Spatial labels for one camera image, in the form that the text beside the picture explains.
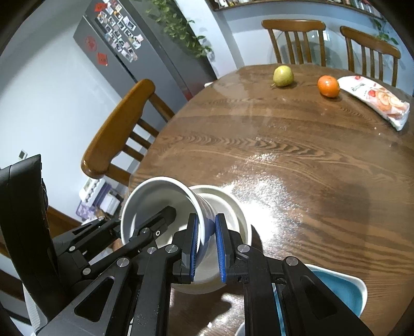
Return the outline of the small white deep bowl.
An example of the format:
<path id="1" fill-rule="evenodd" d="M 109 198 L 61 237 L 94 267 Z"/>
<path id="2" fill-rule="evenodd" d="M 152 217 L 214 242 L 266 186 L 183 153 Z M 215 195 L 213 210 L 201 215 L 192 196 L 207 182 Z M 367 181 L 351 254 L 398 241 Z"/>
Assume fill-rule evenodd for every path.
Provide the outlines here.
<path id="1" fill-rule="evenodd" d="M 202 196 L 171 177 L 147 179 L 130 193 L 121 215 L 121 241 L 128 243 L 148 227 L 157 246 L 166 246 L 176 232 L 187 228 L 192 213 L 198 224 L 195 265 L 200 265 L 215 232 L 216 211 Z"/>

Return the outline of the large white bowl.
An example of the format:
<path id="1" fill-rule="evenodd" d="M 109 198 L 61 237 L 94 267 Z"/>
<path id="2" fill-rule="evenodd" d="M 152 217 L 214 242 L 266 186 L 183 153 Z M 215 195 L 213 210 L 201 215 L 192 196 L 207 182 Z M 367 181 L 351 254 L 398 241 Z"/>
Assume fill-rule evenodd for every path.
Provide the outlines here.
<path id="1" fill-rule="evenodd" d="M 179 293 L 201 295 L 215 292 L 225 286 L 230 272 L 227 268 L 235 258 L 230 244 L 232 232 L 239 234 L 241 243 L 250 245 L 252 228 L 247 223 L 238 199 L 224 188 L 212 185 L 191 186 L 191 191 L 205 200 L 213 210 L 213 235 L 200 256 L 191 284 L 174 284 Z"/>

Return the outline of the white blue patterned square plate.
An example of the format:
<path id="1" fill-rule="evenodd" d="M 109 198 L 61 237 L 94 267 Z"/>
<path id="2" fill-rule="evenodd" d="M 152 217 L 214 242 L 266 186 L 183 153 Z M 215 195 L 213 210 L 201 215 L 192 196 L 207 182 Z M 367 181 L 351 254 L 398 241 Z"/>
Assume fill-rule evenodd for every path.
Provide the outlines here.
<path id="1" fill-rule="evenodd" d="M 304 263 L 281 261 L 272 284 L 281 335 L 371 335 L 371 330 Z"/>

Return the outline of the stack of books and boxes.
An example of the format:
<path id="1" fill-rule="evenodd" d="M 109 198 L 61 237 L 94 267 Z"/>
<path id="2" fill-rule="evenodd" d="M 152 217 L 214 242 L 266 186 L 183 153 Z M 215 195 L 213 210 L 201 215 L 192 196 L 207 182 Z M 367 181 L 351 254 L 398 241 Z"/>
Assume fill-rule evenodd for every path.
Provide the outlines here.
<path id="1" fill-rule="evenodd" d="M 123 198 L 105 179 L 88 178 L 79 191 L 76 214 L 83 221 L 101 216 L 112 217 L 121 206 Z"/>

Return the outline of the wooden chair at left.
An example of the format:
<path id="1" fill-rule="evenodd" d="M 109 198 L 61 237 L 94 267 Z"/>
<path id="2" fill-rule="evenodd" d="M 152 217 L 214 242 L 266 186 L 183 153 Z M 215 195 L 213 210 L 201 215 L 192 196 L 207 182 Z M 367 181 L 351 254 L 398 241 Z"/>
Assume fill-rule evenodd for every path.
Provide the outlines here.
<path id="1" fill-rule="evenodd" d="M 121 152 L 141 162 L 145 155 L 127 144 L 129 139 L 149 150 L 151 143 L 134 131 L 139 126 L 153 137 L 159 131 L 143 120 L 145 104 L 149 102 L 157 113 L 169 122 L 174 112 L 156 94 L 156 86 L 149 79 L 143 79 L 133 86 L 103 123 L 98 133 L 84 152 L 81 168 L 92 179 L 108 177 L 124 186 L 129 185 L 131 173 L 112 163 Z"/>

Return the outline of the wooden chair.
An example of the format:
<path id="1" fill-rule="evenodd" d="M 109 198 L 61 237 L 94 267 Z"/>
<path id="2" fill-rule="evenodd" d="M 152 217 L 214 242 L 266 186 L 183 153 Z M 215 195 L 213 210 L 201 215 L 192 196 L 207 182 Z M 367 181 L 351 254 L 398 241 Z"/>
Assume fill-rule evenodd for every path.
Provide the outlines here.
<path id="1" fill-rule="evenodd" d="M 267 19 L 261 22 L 270 37 L 276 62 L 282 64 L 281 51 L 275 37 L 275 31 L 280 31 L 284 34 L 286 45 L 288 49 L 289 61 L 291 64 L 312 63 L 312 54 L 308 33 L 316 32 L 319 38 L 319 51 L 321 66 L 326 66 L 326 50 L 323 39 L 323 32 L 326 29 L 326 24 L 320 20 L 275 20 Z"/>
<path id="2" fill-rule="evenodd" d="M 347 26 L 340 26 L 340 33 L 345 38 L 347 47 L 347 66 L 348 70 L 355 72 L 353 44 L 357 44 L 361 49 L 362 74 L 366 75 L 369 71 L 370 77 L 375 78 L 375 55 L 378 55 L 378 79 L 384 81 L 384 60 L 383 56 L 392 58 L 391 85 L 396 87 L 398 78 L 398 61 L 401 59 L 400 51 L 389 44 L 372 35 L 361 32 Z M 369 65 L 367 70 L 367 53 L 369 51 Z"/>
<path id="3" fill-rule="evenodd" d="M 108 177 L 124 186 L 129 185 L 131 173 L 112 163 L 121 152 L 141 162 L 145 155 L 127 144 L 129 139 L 149 150 L 151 143 L 134 131 L 139 126 L 153 137 L 159 131 L 143 120 L 145 104 L 149 102 L 157 113 L 169 122 L 174 112 L 156 94 L 156 86 L 149 79 L 143 79 L 133 86 L 103 123 L 98 133 L 84 152 L 81 168 L 92 179 Z"/>

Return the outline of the grey refrigerator with magnets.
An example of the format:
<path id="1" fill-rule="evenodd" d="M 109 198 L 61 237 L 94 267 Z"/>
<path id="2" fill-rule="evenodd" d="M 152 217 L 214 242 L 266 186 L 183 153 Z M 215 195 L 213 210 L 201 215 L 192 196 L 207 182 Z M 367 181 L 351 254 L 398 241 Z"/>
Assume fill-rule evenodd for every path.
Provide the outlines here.
<path id="1" fill-rule="evenodd" d="M 148 78 L 158 92 L 190 100 L 216 75 L 206 57 L 196 57 L 145 13 L 151 6 L 150 1 L 91 1 L 74 40 L 120 96 Z"/>

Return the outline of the green pear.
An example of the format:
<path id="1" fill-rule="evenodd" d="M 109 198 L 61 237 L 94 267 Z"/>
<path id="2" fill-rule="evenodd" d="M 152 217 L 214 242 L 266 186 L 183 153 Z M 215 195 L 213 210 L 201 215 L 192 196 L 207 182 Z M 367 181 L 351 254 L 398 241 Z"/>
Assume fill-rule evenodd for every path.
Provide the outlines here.
<path id="1" fill-rule="evenodd" d="M 287 65 L 278 66 L 273 73 L 272 87 L 283 88 L 294 82 L 292 69 Z"/>

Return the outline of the orange tangerine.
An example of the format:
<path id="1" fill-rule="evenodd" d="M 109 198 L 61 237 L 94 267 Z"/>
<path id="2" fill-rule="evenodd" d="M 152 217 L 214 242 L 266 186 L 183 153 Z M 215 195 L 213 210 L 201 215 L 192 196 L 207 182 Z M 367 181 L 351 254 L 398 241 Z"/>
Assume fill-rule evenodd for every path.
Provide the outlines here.
<path id="1" fill-rule="evenodd" d="M 340 85 L 331 75 L 321 76 L 317 81 L 317 88 L 327 98 L 336 98 L 340 93 Z"/>

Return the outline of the green hanging plant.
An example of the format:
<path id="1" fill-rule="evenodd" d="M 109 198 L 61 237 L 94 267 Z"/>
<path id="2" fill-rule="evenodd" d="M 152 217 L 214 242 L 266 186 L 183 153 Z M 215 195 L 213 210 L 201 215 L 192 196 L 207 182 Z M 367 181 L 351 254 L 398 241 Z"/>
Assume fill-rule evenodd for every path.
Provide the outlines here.
<path id="1" fill-rule="evenodd" d="M 211 46 L 204 43 L 206 37 L 193 32 L 191 24 L 194 21 L 184 17 L 175 1 L 151 0 L 146 13 L 166 35 L 196 58 L 213 54 Z"/>

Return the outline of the white snack bag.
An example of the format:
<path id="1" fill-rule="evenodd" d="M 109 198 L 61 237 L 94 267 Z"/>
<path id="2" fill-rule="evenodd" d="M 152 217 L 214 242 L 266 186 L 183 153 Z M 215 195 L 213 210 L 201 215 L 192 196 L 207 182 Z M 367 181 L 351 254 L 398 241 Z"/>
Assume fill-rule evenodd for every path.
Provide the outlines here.
<path id="1" fill-rule="evenodd" d="M 408 120 L 410 104 L 399 99 L 381 84 L 360 75 L 343 76 L 337 80 L 342 90 L 361 100 L 396 129 L 401 131 Z"/>

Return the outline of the wooden chair back left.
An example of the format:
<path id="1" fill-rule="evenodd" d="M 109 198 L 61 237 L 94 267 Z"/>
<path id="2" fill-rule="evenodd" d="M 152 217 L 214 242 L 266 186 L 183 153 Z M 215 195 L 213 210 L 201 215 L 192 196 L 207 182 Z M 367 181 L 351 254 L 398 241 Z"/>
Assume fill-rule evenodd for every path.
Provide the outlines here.
<path id="1" fill-rule="evenodd" d="M 326 50 L 323 39 L 323 32 L 326 29 L 326 24 L 320 20 L 275 20 L 267 19 L 261 22 L 270 37 L 276 62 L 282 64 L 281 51 L 275 37 L 275 31 L 280 31 L 284 34 L 286 45 L 288 49 L 289 61 L 291 64 L 312 63 L 312 54 L 308 33 L 316 32 L 319 38 L 319 51 L 321 66 L 326 66 Z"/>

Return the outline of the wooden chair back right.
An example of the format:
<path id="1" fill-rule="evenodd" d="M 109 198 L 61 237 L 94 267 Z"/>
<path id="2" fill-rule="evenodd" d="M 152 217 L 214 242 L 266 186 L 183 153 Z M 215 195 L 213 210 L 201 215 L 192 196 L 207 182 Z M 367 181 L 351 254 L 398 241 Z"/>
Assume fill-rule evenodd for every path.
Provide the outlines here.
<path id="1" fill-rule="evenodd" d="M 375 55 L 378 55 L 378 79 L 384 81 L 384 60 L 383 56 L 392 58 L 391 85 L 396 87 L 398 78 L 398 61 L 401 59 L 400 51 L 389 44 L 372 35 L 361 32 L 347 26 L 340 26 L 340 33 L 345 38 L 347 47 L 347 66 L 348 70 L 355 72 L 353 44 L 357 44 L 361 49 L 362 74 L 366 75 L 369 71 L 370 77 L 375 78 Z M 369 51 L 369 65 L 367 70 L 367 53 Z"/>

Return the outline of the wall shelf with jars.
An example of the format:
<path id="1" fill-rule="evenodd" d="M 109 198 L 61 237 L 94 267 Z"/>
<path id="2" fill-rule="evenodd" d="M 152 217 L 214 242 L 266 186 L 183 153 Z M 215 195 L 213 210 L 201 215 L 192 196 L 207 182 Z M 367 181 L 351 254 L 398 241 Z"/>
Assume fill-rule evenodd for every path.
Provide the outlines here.
<path id="1" fill-rule="evenodd" d="M 373 7 L 368 1 L 320 1 L 320 0 L 304 0 L 304 1 L 283 1 L 283 0 L 253 0 L 253 1 L 216 1 L 207 0 L 206 3 L 214 10 L 221 11 L 230 8 L 239 8 L 243 6 L 252 6 L 255 4 L 321 4 L 326 6 L 335 6 L 340 8 L 357 11 L 374 18 L 384 18 L 379 10 Z"/>

